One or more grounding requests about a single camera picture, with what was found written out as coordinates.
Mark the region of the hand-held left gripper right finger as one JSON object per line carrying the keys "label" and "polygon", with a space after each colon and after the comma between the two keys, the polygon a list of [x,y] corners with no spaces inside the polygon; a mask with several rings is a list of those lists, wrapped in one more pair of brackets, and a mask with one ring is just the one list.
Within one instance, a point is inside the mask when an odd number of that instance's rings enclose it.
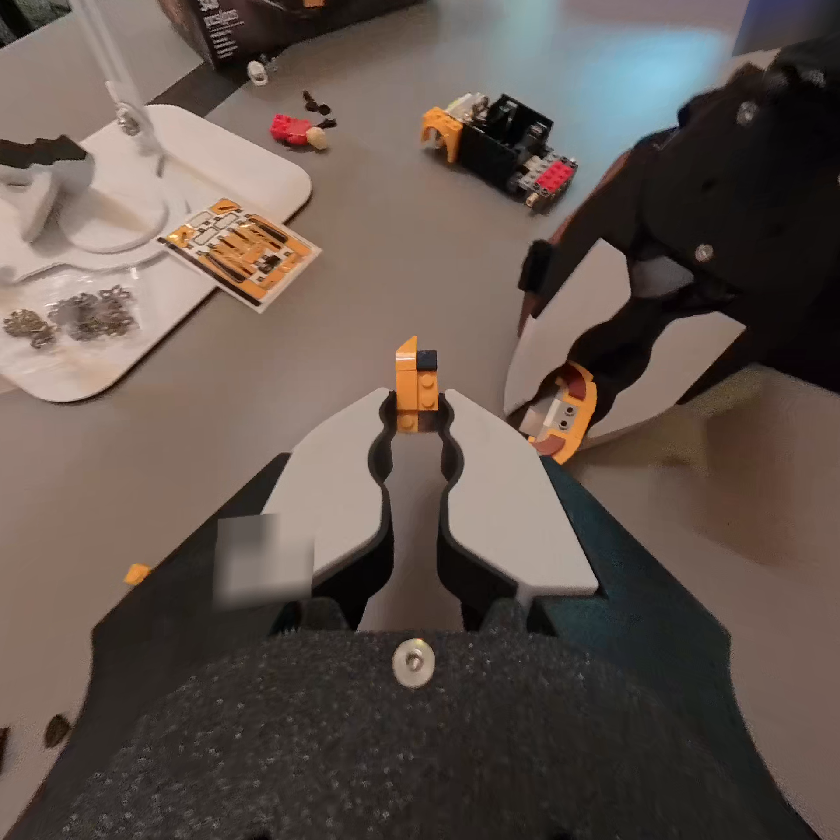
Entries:
{"label": "hand-held left gripper right finger", "polygon": [[550,473],[520,433],[457,390],[440,397],[437,577],[464,627],[499,601],[591,600],[599,581]]}

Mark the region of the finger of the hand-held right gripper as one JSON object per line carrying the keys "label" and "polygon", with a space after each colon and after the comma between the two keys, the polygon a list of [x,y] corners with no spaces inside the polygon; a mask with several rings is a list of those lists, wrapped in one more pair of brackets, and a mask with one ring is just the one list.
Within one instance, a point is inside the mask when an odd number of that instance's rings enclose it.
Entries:
{"label": "finger of the hand-held right gripper", "polygon": [[666,413],[745,329],[719,311],[672,321],[653,342],[641,373],[617,389],[610,409],[589,426],[587,440],[624,434]]}
{"label": "finger of the hand-held right gripper", "polygon": [[533,309],[526,317],[508,368],[504,414],[530,403],[545,379],[570,358],[575,342],[615,316],[630,297],[627,258],[597,240],[540,312]]}

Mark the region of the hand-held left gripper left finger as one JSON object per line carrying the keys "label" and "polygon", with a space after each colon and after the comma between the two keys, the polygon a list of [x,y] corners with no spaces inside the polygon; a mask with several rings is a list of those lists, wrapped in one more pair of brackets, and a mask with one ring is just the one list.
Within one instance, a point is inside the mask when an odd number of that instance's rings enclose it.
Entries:
{"label": "hand-held left gripper left finger", "polygon": [[385,387],[323,421],[291,451],[262,510],[274,521],[268,584],[289,601],[336,602],[352,629],[394,569],[394,421]]}

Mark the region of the orange lego wheel arch assembly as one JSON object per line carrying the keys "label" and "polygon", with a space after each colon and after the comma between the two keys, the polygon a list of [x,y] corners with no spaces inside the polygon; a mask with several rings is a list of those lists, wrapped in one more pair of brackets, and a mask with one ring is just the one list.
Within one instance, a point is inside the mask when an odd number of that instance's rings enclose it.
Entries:
{"label": "orange lego wheel arch assembly", "polygon": [[540,456],[563,465],[583,443],[596,404],[597,386],[592,373],[567,361],[546,395],[528,407],[518,431]]}

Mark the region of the orange lego plate stack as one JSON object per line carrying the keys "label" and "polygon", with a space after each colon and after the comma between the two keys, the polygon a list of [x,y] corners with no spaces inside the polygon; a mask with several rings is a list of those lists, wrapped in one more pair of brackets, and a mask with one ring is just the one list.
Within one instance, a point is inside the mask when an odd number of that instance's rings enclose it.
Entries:
{"label": "orange lego plate stack", "polygon": [[399,434],[422,434],[438,425],[438,354],[419,347],[416,335],[395,352],[395,411]]}

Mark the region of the black lego car chassis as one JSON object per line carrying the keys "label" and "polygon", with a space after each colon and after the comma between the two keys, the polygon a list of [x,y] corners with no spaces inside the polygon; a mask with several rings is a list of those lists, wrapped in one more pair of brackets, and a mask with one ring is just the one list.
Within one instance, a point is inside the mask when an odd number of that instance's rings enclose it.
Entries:
{"label": "black lego car chassis", "polygon": [[550,145],[553,121],[507,94],[495,100],[468,92],[421,122],[420,141],[483,182],[508,194],[531,214],[546,214],[568,192],[576,159]]}

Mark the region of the orange lego sticker sheet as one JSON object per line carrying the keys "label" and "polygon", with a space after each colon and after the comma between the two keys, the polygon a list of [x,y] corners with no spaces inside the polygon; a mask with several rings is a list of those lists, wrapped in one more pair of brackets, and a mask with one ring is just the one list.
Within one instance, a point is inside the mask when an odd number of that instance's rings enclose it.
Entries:
{"label": "orange lego sticker sheet", "polygon": [[321,255],[283,224],[222,197],[157,242],[228,295],[264,312]]}

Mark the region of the lego set box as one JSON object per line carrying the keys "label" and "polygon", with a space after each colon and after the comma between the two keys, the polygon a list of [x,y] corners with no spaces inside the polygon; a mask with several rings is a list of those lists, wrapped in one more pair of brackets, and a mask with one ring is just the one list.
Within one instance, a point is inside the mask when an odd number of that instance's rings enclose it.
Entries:
{"label": "lego set box", "polygon": [[282,70],[305,58],[323,72],[393,58],[436,33],[440,2],[158,1],[202,64],[192,74],[238,87],[256,61]]}

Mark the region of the clear bag of dark pieces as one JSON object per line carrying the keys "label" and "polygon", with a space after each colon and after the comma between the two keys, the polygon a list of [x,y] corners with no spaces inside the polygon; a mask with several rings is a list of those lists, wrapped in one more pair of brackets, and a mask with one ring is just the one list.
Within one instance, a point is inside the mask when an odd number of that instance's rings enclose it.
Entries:
{"label": "clear bag of dark pieces", "polygon": [[155,346],[167,322],[153,268],[55,268],[3,282],[3,389],[56,378],[87,390],[123,378]]}

